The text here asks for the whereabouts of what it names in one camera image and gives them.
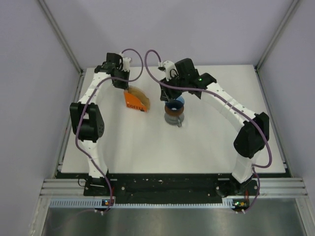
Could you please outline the blue plastic coffee dripper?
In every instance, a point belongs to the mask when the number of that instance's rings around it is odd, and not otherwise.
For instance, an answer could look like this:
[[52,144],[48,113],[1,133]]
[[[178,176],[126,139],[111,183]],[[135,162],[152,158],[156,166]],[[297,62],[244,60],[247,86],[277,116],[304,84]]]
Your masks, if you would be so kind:
[[167,108],[171,110],[179,110],[184,107],[185,100],[182,96],[179,96],[178,98],[165,102],[165,105]]

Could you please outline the orange coffee filter box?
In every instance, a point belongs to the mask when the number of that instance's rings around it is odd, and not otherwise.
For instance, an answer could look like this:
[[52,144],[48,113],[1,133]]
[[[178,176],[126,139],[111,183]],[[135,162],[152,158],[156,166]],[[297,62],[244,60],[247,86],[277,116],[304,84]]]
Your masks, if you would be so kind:
[[124,98],[125,98],[125,103],[126,103],[126,107],[130,108],[130,109],[135,109],[135,110],[139,110],[142,112],[148,112],[149,110],[147,110],[147,108],[140,102],[140,100],[135,97],[134,95],[130,94],[128,92],[128,89],[126,89],[124,91]]

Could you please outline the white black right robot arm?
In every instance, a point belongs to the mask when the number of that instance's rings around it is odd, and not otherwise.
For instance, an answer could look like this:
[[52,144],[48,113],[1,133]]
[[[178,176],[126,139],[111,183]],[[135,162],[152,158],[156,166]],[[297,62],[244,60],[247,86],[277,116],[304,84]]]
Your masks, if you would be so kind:
[[269,140],[269,117],[247,109],[231,97],[209,73],[199,73],[191,59],[177,63],[159,61],[158,69],[165,77],[158,81],[160,100],[165,102],[167,112],[174,124],[180,124],[184,112],[182,94],[188,92],[199,100],[208,102],[230,122],[237,132],[233,142],[237,157],[229,183],[230,190],[237,195],[248,188],[247,181],[253,176],[258,153],[266,148]]

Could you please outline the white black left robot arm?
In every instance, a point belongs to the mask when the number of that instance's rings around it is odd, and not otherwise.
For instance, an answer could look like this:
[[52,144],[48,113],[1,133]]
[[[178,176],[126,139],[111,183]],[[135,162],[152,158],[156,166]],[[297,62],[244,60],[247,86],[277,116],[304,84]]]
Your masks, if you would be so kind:
[[108,168],[100,148],[100,139],[105,131],[100,104],[104,98],[105,82],[109,81],[120,89],[128,87],[130,61],[131,58],[123,53],[107,53],[105,62],[94,69],[92,81],[84,95],[69,107],[75,145],[87,157],[89,176],[99,178],[94,188],[101,195],[108,194],[112,184],[102,178]]

